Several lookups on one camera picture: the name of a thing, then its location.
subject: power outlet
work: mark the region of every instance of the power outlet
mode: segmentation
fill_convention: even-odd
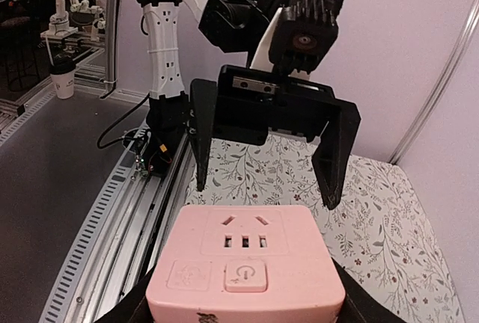
[[[219,256],[275,256],[288,253],[281,211],[233,209],[210,211],[201,253]]]
[[[156,323],[332,323],[345,291],[304,206],[186,206],[146,296]]]

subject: white robotic arm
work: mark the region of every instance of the white robotic arm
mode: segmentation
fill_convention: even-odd
[[[208,0],[182,0],[201,21]],[[153,69],[150,97],[158,99],[179,96],[185,90],[178,60],[177,19],[179,7],[174,2],[147,4],[143,7],[144,21],[149,35],[148,54]]]
[[[357,107],[311,83],[338,36],[343,0],[137,0],[144,11],[153,68],[149,149],[143,162],[159,175],[168,170],[184,135],[204,188],[211,139],[262,145],[269,130],[321,136],[312,161],[323,202],[341,201],[347,160],[359,127]],[[184,1],[199,30],[223,52],[247,52],[245,67],[224,66],[217,82],[196,79],[184,93],[178,63],[178,4]]]

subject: patterned fabric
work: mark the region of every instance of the patterned fabric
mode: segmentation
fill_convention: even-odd
[[[315,146],[270,135],[262,147],[213,141],[207,187],[187,204],[307,206],[329,252],[378,302],[406,322],[462,323],[433,228],[397,166],[351,156],[340,206],[323,208]]]

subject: gray floor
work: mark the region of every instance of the gray floor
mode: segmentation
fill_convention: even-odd
[[[78,229],[122,147],[96,139],[132,104],[54,98],[0,148],[0,322],[37,322]],[[138,126],[137,111],[111,138]]]
[[[32,54],[30,49],[24,49],[24,55],[25,55],[25,60],[27,63],[32,63]],[[46,51],[46,48],[40,48],[40,49],[35,49],[35,56],[37,58],[37,65],[38,65],[38,72],[40,74],[40,81],[37,80],[36,77],[30,76],[28,78],[23,79],[23,84],[27,86],[32,86],[35,84],[38,84],[42,80],[44,80],[48,75],[49,75],[49,58],[48,58],[48,52]],[[13,61],[13,54],[10,54],[10,71],[13,70],[13,72],[10,74],[10,78],[15,78],[17,76],[17,73],[15,71],[15,61]],[[7,74],[5,72],[6,67],[5,67],[5,61],[3,57],[0,57],[0,99],[4,100],[9,100],[11,102],[17,101],[20,97],[25,95],[29,89],[25,89],[22,91],[17,91],[13,92],[9,90],[8,88],[8,83],[7,83]],[[33,67],[30,67],[27,69],[28,74],[34,74],[35,69]],[[16,81],[14,83],[15,87],[18,87],[18,82]]]

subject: white wall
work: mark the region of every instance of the white wall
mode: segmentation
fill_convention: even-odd
[[[479,322],[479,33],[400,162],[444,251],[467,322]]]
[[[337,97],[356,102],[362,116],[354,153],[387,160],[414,119],[443,67],[472,0],[346,0],[340,37],[312,75]],[[119,87],[147,92],[147,39],[135,0],[120,8]],[[185,83],[216,79],[223,55],[196,29],[188,10],[179,22],[180,64]]]

